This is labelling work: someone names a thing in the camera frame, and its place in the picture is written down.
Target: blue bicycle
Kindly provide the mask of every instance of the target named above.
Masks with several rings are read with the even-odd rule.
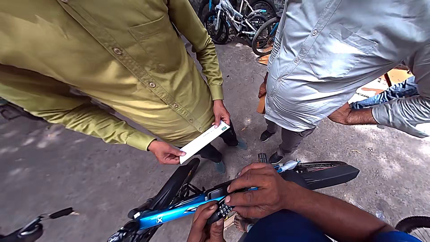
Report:
[[[258,156],[260,161],[267,162],[264,153]],[[190,184],[199,163],[200,160],[194,158],[187,165],[178,167],[155,197],[128,213],[132,220],[114,233],[108,242],[147,242],[164,223],[191,215],[199,205],[228,195],[227,187],[231,180],[208,190]],[[359,173],[357,168],[341,161],[301,163],[297,160],[274,168],[285,180],[291,172],[299,174],[312,190],[348,182]]]

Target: shirt pocket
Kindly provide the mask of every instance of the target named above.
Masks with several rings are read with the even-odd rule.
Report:
[[[179,69],[183,45],[181,46],[178,33],[167,15],[146,24],[130,27],[129,33],[162,72]]]
[[[346,77],[378,45],[342,25],[338,26],[330,32],[309,62],[316,77],[322,81]]]

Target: shirt sleeve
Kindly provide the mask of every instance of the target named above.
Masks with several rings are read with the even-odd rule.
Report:
[[[288,0],[285,1],[284,11],[282,12],[281,20],[279,21],[278,30],[276,31],[275,41],[273,43],[272,52],[270,53],[269,61],[267,62],[267,72],[270,71],[270,67],[272,66],[272,62],[275,59],[276,55],[278,54],[279,49],[281,48],[281,41],[282,41],[282,36],[284,33],[287,5],[288,5]]]
[[[390,231],[376,234],[371,242],[421,242],[421,240],[404,232]]]
[[[188,0],[168,0],[170,21],[193,46],[197,60],[202,66],[211,91],[212,100],[224,99],[222,91],[222,73],[218,57],[208,31],[203,27],[199,17]]]
[[[416,128],[430,122],[430,44],[405,59],[415,75],[419,96],[398,98],[374,106],[373,118],[380,124],[396,128],[419,138],[429,136]]]
[[[0,96],[50,123],[107,143],[147,150],[155,139],[93,105],[89,97],[71,94],[67,84],[33,71],[0,65]]]

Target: foot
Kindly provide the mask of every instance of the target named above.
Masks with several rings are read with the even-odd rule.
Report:
[[[234,225],[240,232],[247,233],[247,228],[250,224],[252,224],[252,221],[248,218],[243,218],[240,214],[236,214],[236,216],[234,217]]]
[[[272,135],[274,135],[275,133],[271,133],[267,130],[265,130],[261,135],[260,135],[260,140],[262,142],[266,142]]]
[[[270,158],[269,158],[269,162],[270,164],[278,164],[282,158],[284,158],[283,156],[278,155],[278,152],[275,152]]]
[[[240,149],[240,150],[247,150],[248,149],[248,146],[246,145],[245,141],[243,141],[243,139],[241,137],[237,136],[237,141],[238,141],[238,144],[236,147],[238,149]]]
[[[215,164],[215,170],[216,170],[219,174],[224,174],[224,173],[225,173],[225,165],[224,165],[224,161],[214,162],[214,164]]]

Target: white envelope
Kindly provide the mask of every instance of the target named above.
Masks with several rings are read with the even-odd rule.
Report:
[[[186,146],[182,147],[181,151],[185,152],[185,156],[179,157],[179,162],[182,164],[184,161],[188,160],[191,156],[197,153],[197,151],[201,150],[205,145],[209,144],[212,140],[226,131],[230,126],[228,126],[223,121],[220,122],[218,128],[214,128],[214,126],[210,127],[203,134],[199,135],[197,138],[189,142]]]

